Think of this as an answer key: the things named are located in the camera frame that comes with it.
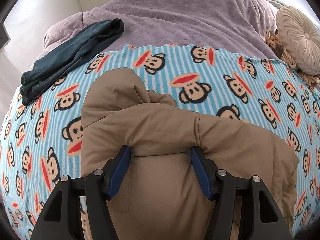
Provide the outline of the tan puffer jacket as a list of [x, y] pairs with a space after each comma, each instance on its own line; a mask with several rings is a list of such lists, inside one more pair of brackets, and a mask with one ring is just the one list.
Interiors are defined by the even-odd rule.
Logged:
[[298, 157], [267, 129], [180, 109], [169, 94], [146, 89], [130, 68], [92, 83], [81, 123], [83, 176], [131, 147], [129, 170], [108, 205], [120, 239], [203, 239], [213, 203], [191, 166], [193, 146], [233, 176], [260, 176], [293, 226]]

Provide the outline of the monkey print blue blanket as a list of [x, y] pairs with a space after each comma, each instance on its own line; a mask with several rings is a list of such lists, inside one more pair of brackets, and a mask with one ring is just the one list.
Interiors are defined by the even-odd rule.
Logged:
[[178, 107], [269, 129], [299, 157], [293, 233], [319, 219], [319, 91], [284, 62], [211, 47], [125, 46], [95, 55], [55, 81], [33, 104], [16, 92], [1, 126], [1, 191], [9, 224], [22, 239], [59, 177], [80, 176], [85, 96], [104, 72], [133, 69], [147, 89]]

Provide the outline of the folded dark blue jeans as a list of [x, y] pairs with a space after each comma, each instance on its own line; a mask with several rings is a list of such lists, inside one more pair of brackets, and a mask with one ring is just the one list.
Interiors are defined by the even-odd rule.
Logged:
[[124, 22], [118, 18], [95, 22], [35, 61], [33, 69], [21, 76], [22, 104], [33, 103], [55, 81], [87, 63], [123, 32]]

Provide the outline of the round beige pleated cushion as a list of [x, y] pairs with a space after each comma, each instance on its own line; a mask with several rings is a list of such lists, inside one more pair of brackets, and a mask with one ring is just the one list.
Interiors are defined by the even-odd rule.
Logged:
[[300, 10], [284, 6], [276, 15], [279, 39], [297, 68], [306, 74], [319, 74], [319, 29]]

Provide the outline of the purple bed cover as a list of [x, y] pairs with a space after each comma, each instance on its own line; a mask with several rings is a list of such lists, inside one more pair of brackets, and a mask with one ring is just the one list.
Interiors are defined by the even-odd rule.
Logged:
[[275, 58], [265, 31], [276, 28], [276, 10], [265, 0], [112, 0], [78, 12], [51, 26], [43, 54], [73, 38], [86, 26], [118, 18], [124, 32], [109, 51], [125, 45], [210, 46], [258, 58]]

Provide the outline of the wall mounted monitor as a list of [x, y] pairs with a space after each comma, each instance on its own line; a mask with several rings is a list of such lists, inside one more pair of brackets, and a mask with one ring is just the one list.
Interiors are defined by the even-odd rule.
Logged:
[[10, 37], [4, 24], [0, 25], [0, 50], [2, 50], [10, 41]]

